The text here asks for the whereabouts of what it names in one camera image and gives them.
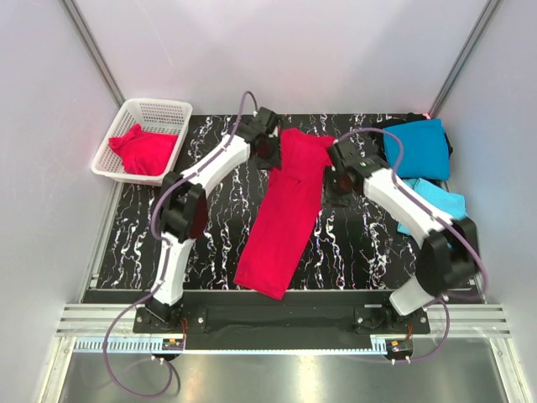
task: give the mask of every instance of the folded red cloth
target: folded red cloth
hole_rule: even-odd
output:
[[[272,169],[234,282],[281,300],[321,210],[326,148],[333,137],[282,132],[282,170]]]
[[[123,137],[113,137],[108,145],[121,157],[125,172],[158,176],[166,169],[177,136],[144,132],[135,124]]]

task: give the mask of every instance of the folded blue cloth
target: folded blue cloth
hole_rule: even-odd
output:
[[[439,208],[443,212],[451,214],[456,220],[461,220],[467,216],[466,205],[463,195],[450,193],[438,186],[433,185],[425,179],[410,179],[404,181],[408,186],[414,189],[416,193],[426,199],[430,204]],[[401,223],[397,226],[400,233],[410,235],[409,230]]]
[[[421,120],[386,128],[403,143],[404,157],[397,175],[401,178],[427,178],[447,181],[450,178],[450,154],[440,119]],[[384,135],[389,166],[399,156],[397,142]]]

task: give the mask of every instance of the black marble tabletop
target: black marble tabletop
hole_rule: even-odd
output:
[[[370,127],[385,114],[288,115],[286,128],[312,136],[341,136]],[[232,116],[193,116],[176,171],[200,160],[230,131]],[[377,153],[367,135],[352,139],[362,155]],[[269,173],[252,161],[236,168],[209,197],[210,221],[190,253],[185,288],[236,290],[233,276]],[[99,289],[148,289],[154,282],[160,243],[149,231],[151,206],[159,188],[123,187],[97,282]],[[384,289],[402,285],[414,272],[415,241],[396,231],[389,213],[365,197],[346,208],[325,207],[317,218],[289,288],[297,290]]]

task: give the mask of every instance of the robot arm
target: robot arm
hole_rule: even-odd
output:
[[[171,241],[169,267],[164,283],[146,307],[162,321],[167,322],[172,312],[180,309],[189,253],[208,222],[207,197],[229,172],[251,157],[259,169],[279,166],[278,122],[275,113],[260,108],[248,124],[239,123],[237,134],[230,143],[229,136],[225,136],[202,161],[182,174],[172,172],[164,178],[161,195],[181,178],[195,174],[172,193],[160,214],[160,231]],[[420,246],[415,275],[390,296],[390,303],[398,315],[409,315],[478,272],[469,253],[434,217],[452,225],[477,250],[476,228],[471,220],[454,220],[396,177],[398,186],[425,205],[431,216],[394,185],[393,171],[383,160],[357,156],[354,144],[349,141],[334,144],[328,154],[333,167],[327,168],[325,173],[325,202],[346,205],[353,192],[362,194],[403,223]],[[164,270],[166,248],[163,245],[156,278],[160,278]]]

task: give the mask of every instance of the red garment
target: red garment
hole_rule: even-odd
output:
[[[176,141],[177,136],[144,132],[135,124],[123,137],[110,138],[108,145],[121,157],[125,172],[158,176],[166,169]]]
[[[297,128],[282,132],[282,170],[272,169],[268,190],[234,282],[281,300],[321,210],[326,148],[333,137],[316,137]]]

